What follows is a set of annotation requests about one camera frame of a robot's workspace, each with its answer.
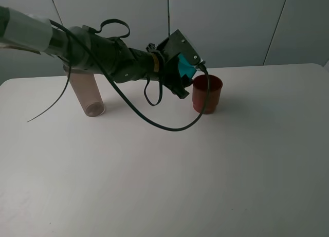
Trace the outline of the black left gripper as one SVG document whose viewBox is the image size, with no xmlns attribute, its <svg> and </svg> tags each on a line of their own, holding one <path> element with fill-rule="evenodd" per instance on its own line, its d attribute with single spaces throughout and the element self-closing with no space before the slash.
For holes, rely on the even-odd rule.
<svg viewBox="0 0 329 237">
<path fill-rule="evenodd" d="M 163 53 L 156 49 L 156 45 L 149 43 L 146 47 L 147 52 L 155 55 L 158 59 L 159 70 L 157 72 L 147 72 L 145 78 L 151 81 L 162 81 L 163 85 L 168 88 L 174 95 L 180 99 L 184 99 L 189 95 L 185 90 L 186 87 L 192 85 L 192 80 L 188 76 L 181 76 L 178 65 L 178 56 L 166 61 Z"/>
</svg>

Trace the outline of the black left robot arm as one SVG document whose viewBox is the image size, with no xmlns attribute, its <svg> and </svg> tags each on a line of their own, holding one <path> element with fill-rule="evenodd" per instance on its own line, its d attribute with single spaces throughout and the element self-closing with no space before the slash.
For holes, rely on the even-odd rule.
<svg viewBox="0 0 329 237">
<path fill-rule="evenodd" d="M 104 38 L 86 27 L 71 27 L 69 36 L 50 19 L 1 7 L 1 45 L 5 48 L 54 55 L 81 74 L 107 75 L 115 83 L 159 81 L 179 98 L 189 93 L 180 76 L 178 58 L 168 62 L 159 51 L 129 48 L 120 37 Z"/>
</svg>

